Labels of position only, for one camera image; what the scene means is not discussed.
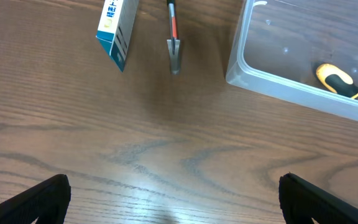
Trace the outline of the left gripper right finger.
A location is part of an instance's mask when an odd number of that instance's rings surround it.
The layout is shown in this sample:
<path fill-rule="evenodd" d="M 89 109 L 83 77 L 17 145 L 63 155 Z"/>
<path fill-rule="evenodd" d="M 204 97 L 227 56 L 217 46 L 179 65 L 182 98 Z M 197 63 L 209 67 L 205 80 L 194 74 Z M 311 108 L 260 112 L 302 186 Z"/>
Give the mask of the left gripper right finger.
<path fill-rule="evenodd" d="M 278 192 L 286 224 L 358 224 L 358 208 L 295 174 L 280 178 Z"/>

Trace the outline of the stubby yellow black screwdriver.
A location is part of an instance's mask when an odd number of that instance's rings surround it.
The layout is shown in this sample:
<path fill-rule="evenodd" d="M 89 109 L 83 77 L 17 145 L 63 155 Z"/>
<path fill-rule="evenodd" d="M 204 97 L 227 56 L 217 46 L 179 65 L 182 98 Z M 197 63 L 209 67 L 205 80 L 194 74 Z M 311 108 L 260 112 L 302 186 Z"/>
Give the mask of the stubby yellow black screwdriver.
<path fill-rule="evenodd" d="M 315 74 L 329 91 L 358 101 L 358 86 L 350 75 L 337 66 L 322 63 L 317 66 Z"/>

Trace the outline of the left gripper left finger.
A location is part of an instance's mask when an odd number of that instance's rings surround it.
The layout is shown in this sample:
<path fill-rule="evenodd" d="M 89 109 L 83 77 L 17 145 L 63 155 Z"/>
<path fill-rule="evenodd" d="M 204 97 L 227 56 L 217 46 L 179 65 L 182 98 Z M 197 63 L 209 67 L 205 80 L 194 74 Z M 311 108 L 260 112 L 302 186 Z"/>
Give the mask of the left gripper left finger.
<path fill-rule="evenodd" d="M 57 174 L 0 203 L 0 224 L 63 224 L 71 200 L 65 174 Z"/>

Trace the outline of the blue white cardboard box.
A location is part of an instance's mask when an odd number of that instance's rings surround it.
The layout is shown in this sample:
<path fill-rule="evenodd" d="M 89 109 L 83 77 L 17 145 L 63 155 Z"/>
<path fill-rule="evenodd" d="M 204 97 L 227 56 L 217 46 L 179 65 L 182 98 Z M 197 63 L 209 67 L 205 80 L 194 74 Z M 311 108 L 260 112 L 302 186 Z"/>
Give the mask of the blue white cardboard box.
<path fill-rule="evenodd" d="M 105 0 L 96 38 L 120 71 L 124 71 L 139 0 Z"/>

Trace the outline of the small black orange hammer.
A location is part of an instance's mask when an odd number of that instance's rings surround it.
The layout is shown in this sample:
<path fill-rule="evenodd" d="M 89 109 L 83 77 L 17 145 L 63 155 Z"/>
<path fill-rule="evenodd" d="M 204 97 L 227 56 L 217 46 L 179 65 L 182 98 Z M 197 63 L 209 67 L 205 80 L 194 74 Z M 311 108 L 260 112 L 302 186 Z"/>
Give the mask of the small black orange hammer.
<path fill-rule="evenodd" d="M 170 71 L 172 74 L 177 75 L 180 72 L 180 40 L 178 39 L 175 1 L 167 0 L 167 7 L 170 25 L 170 38 L 167 40 Z"/>

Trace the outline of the clear plastic container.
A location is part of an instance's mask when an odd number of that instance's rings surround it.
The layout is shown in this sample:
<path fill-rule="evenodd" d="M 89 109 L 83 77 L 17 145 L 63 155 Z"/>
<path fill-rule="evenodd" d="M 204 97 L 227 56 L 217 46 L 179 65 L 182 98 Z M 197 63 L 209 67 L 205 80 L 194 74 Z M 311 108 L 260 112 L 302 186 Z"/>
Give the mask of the clear plastic container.
<path fill-rule="evenodd" d="M 226 73 L 234 86 L 358 121 L 358 101 L 316 77 L 330 63 L 358 86 L 358 0 L 246 1 Z"/>

